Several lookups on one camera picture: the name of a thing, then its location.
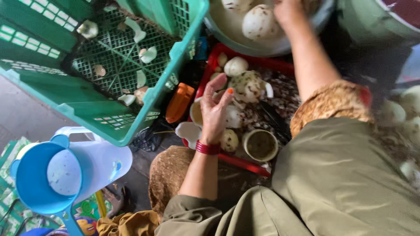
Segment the hand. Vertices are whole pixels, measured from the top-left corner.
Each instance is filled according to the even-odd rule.
[[[307,21],[303,1],[306,0],[275,0],[274,15],[283,29]]]
[[[204,145],[219,143],[226,127],[226,107],[234,97],[234,90],[229,88],[221,98],[215,96],[213,99],[214,92],[220,89],[226,81],[226,74],[222,73],[208,82],[200,101],[203,116],[203,131],[200,142]]]

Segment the green plastic crate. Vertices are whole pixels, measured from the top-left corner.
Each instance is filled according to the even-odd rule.
[[[149,4],[148,0],[137,1]],[[147,36],[136,44],[130,28],[125,32],[116,29],[125,19],[117,10],[93,13],[85,0],[2,0],[0,74],[112,144],[125,146],[161,113],[160,104],[178,84],[179,70],[195,54],[195,42],[209,7],[208,0],[150,2],[159,2],[164,8],[155,5],[148,8],[148,15],[141,12],[154,24],[139,23]],[[17,19],[4,10],[6,6],[24,12],[26,19]],[[172,28],[165,27],[162,13]],[[98,23],[100,32],[79,45],[75,29],[85,19]],[[158,57],[143,64],[138,51],[151,46],[157,47]],[[106,69],[104,77],[94,74],[97,64]],[[145,72],[147,85],[152,87],[140,112],[109,99],[121,96],[122,89],[133,92],[138,70]]]

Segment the small cup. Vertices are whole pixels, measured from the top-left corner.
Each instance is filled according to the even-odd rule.
[[[242,137],[245,152],[254,160],[267,162],[278,152],[276,137],[263,129],[255,129]]]

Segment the orange lid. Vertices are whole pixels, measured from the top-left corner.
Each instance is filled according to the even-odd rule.
[[[166,108],[166,121],[168,123],[175,123],[182,118],[188,108],[189,102],[193,98],[194,92],[195,89],[191,86],[179,83],[176,93]]]

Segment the olive green clothing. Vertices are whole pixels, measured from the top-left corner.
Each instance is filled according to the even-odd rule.
[[[420,197],[365,122],[305,125],[279,153],[272,188],[250,189],[228,212],[175,196],[155,235],[420,235]]]

